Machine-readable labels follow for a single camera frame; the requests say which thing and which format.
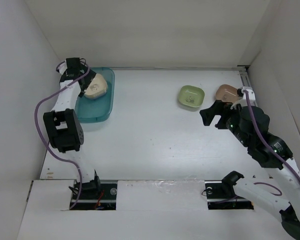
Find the green panda plate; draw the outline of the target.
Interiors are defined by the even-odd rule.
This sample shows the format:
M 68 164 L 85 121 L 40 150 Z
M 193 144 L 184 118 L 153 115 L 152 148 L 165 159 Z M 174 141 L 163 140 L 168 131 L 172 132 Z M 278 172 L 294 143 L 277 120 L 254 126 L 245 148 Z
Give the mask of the green panda plate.
M 196 87 L 192 85 L 182 86 L 177 95 L 178 102 L 181 105 L 190 108 L 200 107 L 204 102 L 204 98 L 205 98 L 204 90 L 200 87 Z

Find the beige panda plate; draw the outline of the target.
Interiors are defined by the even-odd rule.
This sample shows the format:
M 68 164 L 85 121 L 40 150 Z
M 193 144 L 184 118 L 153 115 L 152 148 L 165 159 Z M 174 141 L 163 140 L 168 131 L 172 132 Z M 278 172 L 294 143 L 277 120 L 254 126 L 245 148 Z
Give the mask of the beige panda plate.
M 84 96 L 90 100 L 94 100 L 105 95 L 107 91 L 107 81 L 100 73 L 97 73 L 85 90 Z

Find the brown panda plate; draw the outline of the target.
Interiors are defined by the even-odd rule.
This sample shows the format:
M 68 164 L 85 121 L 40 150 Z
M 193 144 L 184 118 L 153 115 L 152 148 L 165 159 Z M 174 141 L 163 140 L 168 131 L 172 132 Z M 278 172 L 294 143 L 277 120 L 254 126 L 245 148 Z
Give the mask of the brown panda plate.
M 240 97 L 238 96 L 237 88 L 228 84 L 223 84 L 217 89 L 215 93 L 215 99 L 220 100 L 222 102 L 233 104 L 237 100 L 239 100 Z

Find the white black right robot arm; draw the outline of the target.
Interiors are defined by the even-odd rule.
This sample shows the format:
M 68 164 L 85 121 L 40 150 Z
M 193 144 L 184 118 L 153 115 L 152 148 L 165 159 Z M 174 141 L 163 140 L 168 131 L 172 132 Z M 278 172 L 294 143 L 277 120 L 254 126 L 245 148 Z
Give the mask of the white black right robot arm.
M 208 206 L 225 206 L 237 199 L 246 199 L 270 213 L 292 238 L 300 240 L 300 170 L 287 144 L 268 131 L 270 117 L 259 107 L 232 107 L 221 100 L 199 114 L 204 126 L 220 116 L 215 127 L 229 130 L 247 149 L 248 155 L 277 182 L 286 197 L 267 192 L 241 173 L 232 171 L 222 180 L 209 180 L 205 184 Z

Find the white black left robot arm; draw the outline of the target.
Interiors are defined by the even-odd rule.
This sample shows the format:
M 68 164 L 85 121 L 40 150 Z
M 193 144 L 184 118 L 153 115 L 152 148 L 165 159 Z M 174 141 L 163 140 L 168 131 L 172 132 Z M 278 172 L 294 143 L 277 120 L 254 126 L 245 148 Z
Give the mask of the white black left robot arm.
M 76 183 L 70 187 L 80 199 L 96 199 L 102 193 L 100 178 L 84 157 L 84 131 L 75 112 L 77 100 L 82 98 L 96 73 L 90 70 L 83 58 L 71 57 L 56 67 L 60 73 L 56 103 L 44 113 L 43 122 L 53 149 L 61 153 L 65 163 L 75 166 Z

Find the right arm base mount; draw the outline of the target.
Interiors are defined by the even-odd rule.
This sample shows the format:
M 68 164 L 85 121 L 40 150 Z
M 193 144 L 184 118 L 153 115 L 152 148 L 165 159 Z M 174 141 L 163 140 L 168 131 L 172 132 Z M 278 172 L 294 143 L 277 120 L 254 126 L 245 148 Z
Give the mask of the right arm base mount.
M 253 203 L 234 192 L 234 185 L 244 176 L 232 171 L 221 180 L 205 180 L 201 195 L 207 199 L 208 210 L 254 210 Z

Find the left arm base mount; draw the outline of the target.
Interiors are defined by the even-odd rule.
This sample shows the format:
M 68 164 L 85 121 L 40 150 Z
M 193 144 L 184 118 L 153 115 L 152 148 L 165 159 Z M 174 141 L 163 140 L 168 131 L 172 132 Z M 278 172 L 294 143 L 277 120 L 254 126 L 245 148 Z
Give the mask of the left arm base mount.
M 98 176 L 90 182 L 80 184 L 74 182 L 71 190 L 70 210 L 78 211 L 114 211 L 117 205 L 118 181 L 100 180 Z

